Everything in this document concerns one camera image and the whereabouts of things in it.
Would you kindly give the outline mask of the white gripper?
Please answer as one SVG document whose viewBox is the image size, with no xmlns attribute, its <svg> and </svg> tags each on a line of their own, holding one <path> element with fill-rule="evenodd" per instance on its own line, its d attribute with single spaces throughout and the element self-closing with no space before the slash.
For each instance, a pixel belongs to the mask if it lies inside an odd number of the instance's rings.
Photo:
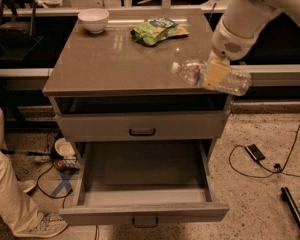
<svg viewBox="0 0 300 240">
<path fill-rule="evenodd" d="M 256 39 L 241 37 L 231 32 L 220 20 L 212 37 L 212 50 L 204 73 L 203 87 L 216 90 L 230 72 L 230 60 L 236 61 L 247 55 Z"/>
</svg>

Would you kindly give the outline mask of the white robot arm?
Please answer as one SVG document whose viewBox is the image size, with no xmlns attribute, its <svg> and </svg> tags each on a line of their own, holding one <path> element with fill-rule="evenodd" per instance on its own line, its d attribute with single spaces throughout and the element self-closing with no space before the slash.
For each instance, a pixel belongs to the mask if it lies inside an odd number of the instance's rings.
<svg viewBox="0 0 300 240">
<path fill-rule="evenodd" d="M 245 57 L 264 27 L 282 13 L 300 28 L 300 0 L 230 0 L 212 36 L 202 86 L 219 90 L 232 73 L 230 63 Z"/>
</svg>

